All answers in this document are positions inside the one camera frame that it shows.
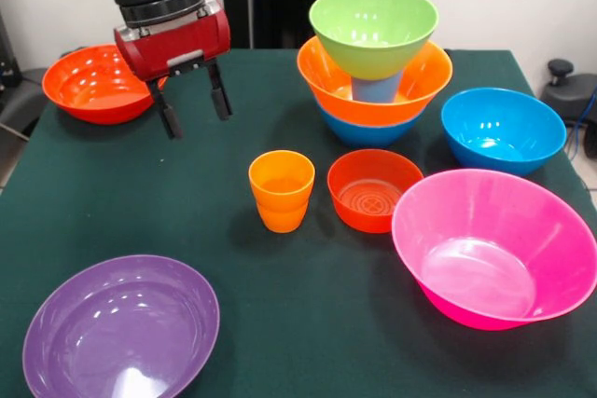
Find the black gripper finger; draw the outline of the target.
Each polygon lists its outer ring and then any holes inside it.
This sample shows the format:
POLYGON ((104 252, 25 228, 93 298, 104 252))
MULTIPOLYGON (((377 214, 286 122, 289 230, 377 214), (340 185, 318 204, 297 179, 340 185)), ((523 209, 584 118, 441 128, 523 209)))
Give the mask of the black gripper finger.
POLYGON ((174 109, 164 100, 157 79, 146 82, 150 95, 157 106, 160 119, 170 139, 182 139, 183 132, 174 109))
POLYGON ((211 82, 211 97, 213 100, 216 114, 220 120, 228 120, 232 115, 232 109, 229 104, 229 98, 226 93, 219 66, 216 59, 206 63, 206 68, 211 82))

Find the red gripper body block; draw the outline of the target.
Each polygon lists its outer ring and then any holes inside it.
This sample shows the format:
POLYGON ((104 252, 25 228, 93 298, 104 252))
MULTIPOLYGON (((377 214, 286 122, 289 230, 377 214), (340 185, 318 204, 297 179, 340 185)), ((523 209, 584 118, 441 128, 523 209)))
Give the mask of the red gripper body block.
POLYGON ((161 24, 140 28, 122 25, 114 30, 124 61, 146 82, 167 76, 185 64, 209 61, 230 50, 229 21, 218 0, 161 24))

